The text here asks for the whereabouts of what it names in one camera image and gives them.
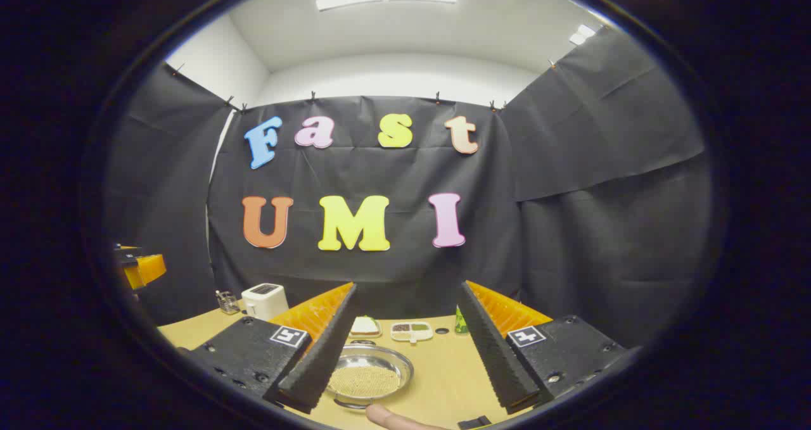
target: black object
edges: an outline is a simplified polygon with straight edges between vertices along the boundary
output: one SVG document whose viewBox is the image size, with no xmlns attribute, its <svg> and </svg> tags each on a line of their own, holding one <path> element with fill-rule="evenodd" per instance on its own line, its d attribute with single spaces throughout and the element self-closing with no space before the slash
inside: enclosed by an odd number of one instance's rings
<svg viewBox="0 0 811 430">
<path fill-rule="evenodd" d="M 459 310 L 501 407 L 507 409 L 507 414 L 512 414 L 553 399 L 553 395 L 542 384 L 539 386 L 533 380 L 504 338 L 501 338 L 490 315 L 479 303 L 470 286 L 464 282 L 461 289 L 463 291 L 457 303 Z"/>
<path fill-rule="evenodd" d="M 113 257 L 122 267 L 138 265 L 138 257 L 142 256 L 141 248 L 117 248 L 113 250 Z"/>
<path fill-rule="evenodd" d="M 293 368 L 310 341 L 302 330 L 243 317 L 188 355 L 229 387 L 264 396 Z"/>
<path fill-rule="evenodd" d="M 626 349 L 576 315 L 507 334 L 521 365 L 555 398 L 600 375 Z"/>
<path fill-rule="evenodd" d="M 478 428 L 483 427 L 484 425 L 490 425 L 490 419 L 487 416 L 481 415 L 471 421 L 461 421 L 458 422 L 460 430 L 470 430 L 470 428 Z"/>
<path fill-rule="evenodd" d="M 293 370 L 279 381 L 277 389 L 267 392 L 265 399 L 310 413 L 318 405 L 321 393 L 327 388 L 338 358 L 341 356 L 354 318 L 359 314 L 355 298 L 357 285 L 344 297 L 321 337 Z"/>
</svg>

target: table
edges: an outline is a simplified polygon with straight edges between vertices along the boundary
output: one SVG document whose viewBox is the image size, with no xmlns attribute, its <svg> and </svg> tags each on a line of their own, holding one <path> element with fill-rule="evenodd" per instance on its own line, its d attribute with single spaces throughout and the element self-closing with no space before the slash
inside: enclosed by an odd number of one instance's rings
<svg viewBox="0 0 811 430">
<path fill-rule="evenodd" d="M 160 332 L 174 344 L 195 349 L 221 330 L 230 326 L 243 314 L 226 315 L 219 309 L 159 327 Z M 418 319 L 431 324 L 432 328 L 445 327 L 448 334 L 434 334 L 426 341 L 412 346 L 407 341 L 394 341 L 388 335 L 394 320 L 379 320 L 383 335 L 373 338 L 378 346 L 394 349 L 414 364 L 414 377 L 403 390 L 376 402 L 392 412 L 405 415 L 423 424 L 459 428 L 460 421 L 470 421 L 486 415 L 492 422 L 507 419 L 504 408 L 499 406 L 484 364 L 478 356 L 469 334 L 455 334 L 455 315 Z M 380 430 L 381 427 L 366 419 L 363 412 L 339 407 L 333 396 L 324 392 L 318 406 L 310 415 L 290 407 L 288 412 L 301 415 L 312 421 L 332 427 L 352 430 Z M 515 413 L 519 415 L 531 408 Z"/>
</svg>

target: white toaster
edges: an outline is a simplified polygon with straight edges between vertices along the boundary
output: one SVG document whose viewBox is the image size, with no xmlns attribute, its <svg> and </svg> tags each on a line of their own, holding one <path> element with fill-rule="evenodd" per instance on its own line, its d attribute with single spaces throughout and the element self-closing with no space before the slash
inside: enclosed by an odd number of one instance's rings
<svg viewBox="0 0 811 430">
<path fill-rule="evenodd" d="M 243 291 L 243 305 L 249 317 L 260 320 L 271 320 L 276 315 L 287 311 L 287 297 L 284 286 L 262 283 Z"/>
</svg>

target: pink letter i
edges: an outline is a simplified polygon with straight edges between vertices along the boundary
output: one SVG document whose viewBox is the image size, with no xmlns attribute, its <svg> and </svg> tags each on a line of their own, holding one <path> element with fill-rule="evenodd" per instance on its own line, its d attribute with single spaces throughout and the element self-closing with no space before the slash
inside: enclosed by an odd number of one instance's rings
<svg viewBox="0 0 811 430">
<path fill-rule="evenodd" d="M 454 193 L 440 193 L 428 197 L 428 202 L 437 211 L 437 237 L 434 239 L 434 246 L 437 248 L 464 245 L 464 236 L 459 234 L 456 216 L 456 204 L 459 200 L 461 197 Z"/>
</svg>

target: black fabric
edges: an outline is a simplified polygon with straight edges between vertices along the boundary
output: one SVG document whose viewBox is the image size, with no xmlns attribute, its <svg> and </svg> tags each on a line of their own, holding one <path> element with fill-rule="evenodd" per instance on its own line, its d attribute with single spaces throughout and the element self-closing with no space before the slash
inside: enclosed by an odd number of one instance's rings
<svg viewBox="0 0 811 430">
<path fill-rule="evenodd" d="M 383 115 L 411 116 L 414 139 L 406 148 L 382 148 Z M 302 121 L 324 115 L 335 121 L 328 148 L 301 147 L 293 136 Z M 444 122 L 462 115 L 476 125 L 479 150 L 458 153 Z M 275 158 L 252 170 L 244 134 L 273 116 L 278 130 Z M 509 142 L 496 113 L 472 104 L 416 98 L 329 98 L 258 107 L 234 118 L 217 157 L 208 199 L 215 279 L 240 293 L 261 282 L 284 286 L 290 305 L 344 282 L 357 283 L 363 312 L 382 319 L 453 314 L 459 284 L 466 279 L 512 297 L 521 286 L 518 205 L 511 189 Z M 436 248 L 434 208 L 428 197 L 458 193 L 460 248 Z M 342 246 L 321 251 L 324 196 L 343 196 L 355 213 L 367 196 L 389 199 L 385 210 L 388 251 Z M 273 231 L 270 199 L 293 198 L 287 237 L 273 249 L 256 248 L 243 235 L 246 196 L 267 200 L 261 228 Z"/>
<path fill-rule="evenodd" d="M 712 191 L 702 153 L 522 202 L 527 303 L 579 315 L 623 346 L 648 343 L 698 279 Z"/>
<path fill-rule="evenodd" d="M 157 324 L 214 309 L 205 200 L 229 108 L 163 65 L 133 96 L 116 126 L 105 185 L 111 239 L 162 254 L 166 274 L 139 292 Z"/>
<path fill-rule="evenodd" d="M 608 27 L 560 58 L 501 118 L 519 201 L 642 174 L 704 150 L 697 121 L 666 71 Z"/>
</svg>

